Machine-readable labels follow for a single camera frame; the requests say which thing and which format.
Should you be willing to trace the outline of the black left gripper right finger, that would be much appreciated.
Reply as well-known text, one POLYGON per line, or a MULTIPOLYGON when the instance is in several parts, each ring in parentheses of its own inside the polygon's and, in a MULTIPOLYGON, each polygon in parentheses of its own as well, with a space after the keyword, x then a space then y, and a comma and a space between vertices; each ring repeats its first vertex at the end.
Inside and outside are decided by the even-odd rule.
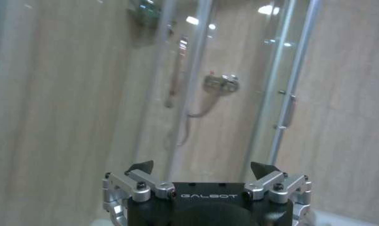
POLYGON ((276 166, 250 162, 256 180, 244 184, 245 201, 261 226, 303 226, 311 211, 312 181, 276 166))

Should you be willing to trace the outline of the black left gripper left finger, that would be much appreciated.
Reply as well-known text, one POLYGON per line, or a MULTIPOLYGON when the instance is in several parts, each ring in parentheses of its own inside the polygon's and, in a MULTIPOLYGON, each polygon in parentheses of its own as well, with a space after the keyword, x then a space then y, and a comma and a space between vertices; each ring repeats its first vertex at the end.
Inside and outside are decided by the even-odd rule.
POLYGON ((122 176, 113 172, 105 174, 102 180, 103 209, 109 212, 115 226, 127 225, 127 200, 142 203, 151 195, 158 199, 171 201, 177 196, 171 182, 159 181, 151 176, 154 161, 135 163, 122 176))

